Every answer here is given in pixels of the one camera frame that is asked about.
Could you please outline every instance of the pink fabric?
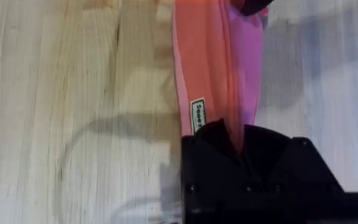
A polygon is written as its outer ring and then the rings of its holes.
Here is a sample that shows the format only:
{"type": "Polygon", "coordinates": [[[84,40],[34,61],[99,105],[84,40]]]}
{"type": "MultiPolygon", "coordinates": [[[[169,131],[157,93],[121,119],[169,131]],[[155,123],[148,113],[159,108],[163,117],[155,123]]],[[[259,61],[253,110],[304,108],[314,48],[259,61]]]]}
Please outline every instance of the pink fabric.
{"type": "Polygon", "coordinates": [[[206,120],[223,118],[240,149],[252,124],[262,69],[259,16],[245,18],[225,0],[177,0],[173,12],[175,76],[182,135],[191,134],[190,102],[204,98],[206,120]]]}

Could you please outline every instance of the white label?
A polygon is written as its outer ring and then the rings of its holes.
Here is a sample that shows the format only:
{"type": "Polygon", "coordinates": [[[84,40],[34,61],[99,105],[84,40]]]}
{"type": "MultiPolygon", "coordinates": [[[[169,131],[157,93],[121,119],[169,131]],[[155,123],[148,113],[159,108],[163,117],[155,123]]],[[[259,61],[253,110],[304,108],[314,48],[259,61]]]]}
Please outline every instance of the white label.
{"type": "Polygon", "coordinates": [[[206,124],[204,98],[190,102],[191,130],[193,134],[206,124]]]}

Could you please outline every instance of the wooden surface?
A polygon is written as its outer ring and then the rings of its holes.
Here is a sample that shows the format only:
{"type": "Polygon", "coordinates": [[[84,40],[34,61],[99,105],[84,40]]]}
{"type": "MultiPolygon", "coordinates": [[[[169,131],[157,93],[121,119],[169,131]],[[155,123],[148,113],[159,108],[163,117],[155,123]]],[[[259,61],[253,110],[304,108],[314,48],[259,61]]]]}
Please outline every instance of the wooden surface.
{"type": "MultiPolygon", "coordinates": [[[[0,223],[180,219],[170,3],[0,0],[0,223]]],[[[277,0],[257,124],[358,190],[358,0],[277,0]]]]}

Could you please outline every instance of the light wood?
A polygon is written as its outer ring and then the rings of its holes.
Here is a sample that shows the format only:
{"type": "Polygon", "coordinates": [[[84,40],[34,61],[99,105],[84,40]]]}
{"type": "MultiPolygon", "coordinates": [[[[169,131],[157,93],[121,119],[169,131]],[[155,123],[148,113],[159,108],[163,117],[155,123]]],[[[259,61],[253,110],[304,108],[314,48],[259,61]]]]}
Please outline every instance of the light wood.
{"type": "MultiPolygon", "coordinates": [[[[0,0],[0,223],[180,220],[164,1],[0,0]]],[[[358,0],[277,0],[257,124],[358,190],[358,0]]]]}

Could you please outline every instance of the orange fabric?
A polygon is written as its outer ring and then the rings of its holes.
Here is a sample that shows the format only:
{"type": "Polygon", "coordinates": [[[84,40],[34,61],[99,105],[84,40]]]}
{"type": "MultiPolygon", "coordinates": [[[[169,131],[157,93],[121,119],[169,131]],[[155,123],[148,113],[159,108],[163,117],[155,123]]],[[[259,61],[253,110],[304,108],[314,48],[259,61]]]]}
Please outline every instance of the orange fabric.
{"type": "Polygon", "coordinates": [[[241,148],[259,95],[263,30],[224,0],[175,2],[173,45],[182,135],[192,134],[190,102],[203,98],[207,123],[223,118],[241,148]]]}

